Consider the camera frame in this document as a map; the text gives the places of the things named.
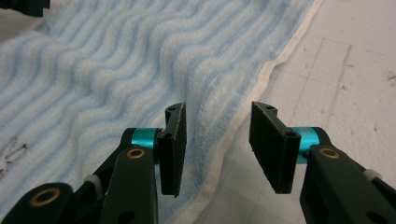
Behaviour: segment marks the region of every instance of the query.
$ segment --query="blue and white cloth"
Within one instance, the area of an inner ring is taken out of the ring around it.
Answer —
[[[76,190],[126,128],[165,127],[165,108],[187,102],[180,195],[160,194],[159,215],[192,223],[320,2],[70,1],[0,45],[0,219],[41,184]]]

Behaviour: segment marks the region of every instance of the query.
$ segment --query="blue metallic band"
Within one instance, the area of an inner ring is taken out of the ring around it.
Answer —
[[[157,129],[155,128],[151,128],[151,129],[137,128],[134,130],[134,135],[132,136],[131,144],[154,149],[154,140],[155,140],[156,132]]]
[[[295,132],[301,136],[300,151],[297,158],[297,164],[306,163],[306,159],[303,154],[311,149],[313,145],[320,145],[319,137],[317,132],[311,127],[293,127]]]

